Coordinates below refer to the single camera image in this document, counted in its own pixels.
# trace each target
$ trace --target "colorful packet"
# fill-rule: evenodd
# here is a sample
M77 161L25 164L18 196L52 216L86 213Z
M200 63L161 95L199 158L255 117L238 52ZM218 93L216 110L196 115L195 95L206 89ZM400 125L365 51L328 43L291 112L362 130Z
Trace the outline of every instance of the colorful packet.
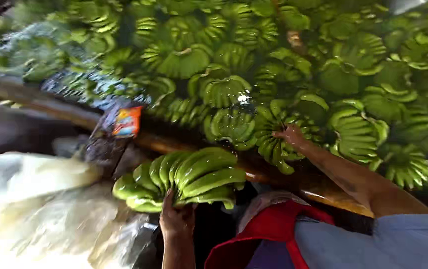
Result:
M138 135L142 106L121 108L116 116L113 135L116 138L135 138Z

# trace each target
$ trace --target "wet banana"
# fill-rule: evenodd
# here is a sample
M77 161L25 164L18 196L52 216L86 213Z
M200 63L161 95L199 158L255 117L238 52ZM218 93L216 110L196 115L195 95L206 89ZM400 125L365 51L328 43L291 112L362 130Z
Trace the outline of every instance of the wet banana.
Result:
M176 193L176 205L219 201L232 209L234 190L241 190L246 181L246 173L233 168L236 163L232 153L218 147L172 152L123 175L116 181L113 195L141 212L161 211L168 189Z
M389 126L385 121L367 117L359 100L346 99L334 104L334 113L328 126L337 134L330 152L351 161L370 164L378 162L378 146L388 138Z
M295 150L284 141L272 136L273 131L283 131L285 126L290 123L297 124L305 138L314 143L321 143L323 138L318 135L320 130L318 126L307 116L298 112L287 112L285 102L282 100L273 100L270 107L258 106L255 116L256 126L254 136L257 139L256 145L259 147L259 154L271 165L276 166L283 174L292 174L294 169L289 166L286 160L299 160L304 156L295 152Z
M388 144L385 148L387 154L382 165L386 166L387 179L410 190L428 182L428 160L417 146Z
M256 145L253 135L256 122L250 114L239 110L219 109L204 122L204 133L210 142L228 140L237 150L248 150Z

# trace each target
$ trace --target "plastic bag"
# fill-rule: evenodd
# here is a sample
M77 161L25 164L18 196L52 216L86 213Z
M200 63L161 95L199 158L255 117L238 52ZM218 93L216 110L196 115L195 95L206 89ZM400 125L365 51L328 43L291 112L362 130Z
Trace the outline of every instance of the plastic bag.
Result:
M111 184L0 208L0 268L133 268L157 223L111 197Z

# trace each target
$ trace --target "green banana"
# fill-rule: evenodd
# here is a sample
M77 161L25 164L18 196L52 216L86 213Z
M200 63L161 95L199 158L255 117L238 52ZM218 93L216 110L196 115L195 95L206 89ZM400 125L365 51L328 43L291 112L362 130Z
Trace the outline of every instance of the green banana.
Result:
M304 94L300 96L300 100L314 102L321 106L323 109L325 109L325 111L329 110L329 105L327 104L327 102L325 102L325 100L322 97L319 97L318 95Z
M127 184L124 182L123 178L121 178L115 182L113 196L118 199L126 200L130 197L153 199L157 195L141 185Z
M156 158L150 166L150 177L153 181L154 185L156 185L161 193L166 193L166 184L161 180L161 177L159 176L159 168L161 167L161 162L163 160L164 156Z
M220 160L220 157L225 157L226 160ZM201 159L203 159L203 162L206 162L209 158L212 158L213 160L218 161L218 163L215 163L214 166L218 166L220 163L234 163L231 165L235 165L237 162L237 159L235 156L231 153L228 153L227 151L218 148L218 147L207 147L203 148L195 153L193 153L191 156L189 156L178 168L175 174L175 180L176 182L179 182L179 187L184 186L186 176L189 174L189 180L194 179L193 176L198 174L199 172L202 172L204 169L210 169L212 164L206 165L205 163L198 163L196 166L196 170L194 171L193 166Z
M234 166L236 163L237 158L235 155L222 149L219 149L215 153L200 156L187 170L184 170L185 172L181 172L182 180L179 180L178 187L183 190L184 187L196 180L199 176L223 167Z
M159 167L159 178L165 184L165 189L168 190L172 187L171 178L169 177L169 173L173 164L180 159L180 156L184 154L182 151L176 151L169 154L164 155L164 158Z
M235 204L234 192L232 188L228 185L223 185L217 188L214 188L210 191L207 191L203 194L181 200L181 204L185 203L213 203L213 202L223 202L226 209L233 209Z
M176 171L181 166L181 164L191 155L190 152L180 152L179 156L174 160L171 167L169 168L169 182L171 186L178 186L179 181L176 181Z
M202 176L191 184L184 185L181 188L182 197L194 197L222 185L244 181L246 181L246 173L243 170L224 168Z
M140 164L132 174L133 180L136 184L152 192L160 193L161 190L151 180L150 167L151 167L151 162Z
M126 205L139 212L161 212L162 202L156 202L152 199L138 199L138 198L128 198L126 199Z

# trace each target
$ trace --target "wooden plank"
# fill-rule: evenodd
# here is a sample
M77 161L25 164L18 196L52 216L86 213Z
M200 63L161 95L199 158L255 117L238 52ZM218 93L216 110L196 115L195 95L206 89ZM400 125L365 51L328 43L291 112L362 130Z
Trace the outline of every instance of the wooden plank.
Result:
M59 101L50 94L40 92L36 88L17 85L13 81L0 78L0 99L12 100L23 104L25 107L35 109L60 119L71 121L74 125L93 130L97 125L100 115L86 111L78 106ZM195 151L199 147L181 143L178 140L164 135L154 134L141 129L135 143L161 154L177 150ZM296 172L290 176L281 174L277 168L267 165L259 158L248 153L239 153L239 167L247 172L247 179L282 188L303 197L335 206L357 214L373 217L373 213L360 205L352 197L342 191L326 175L319 172L313 165L306 161L296 162Z

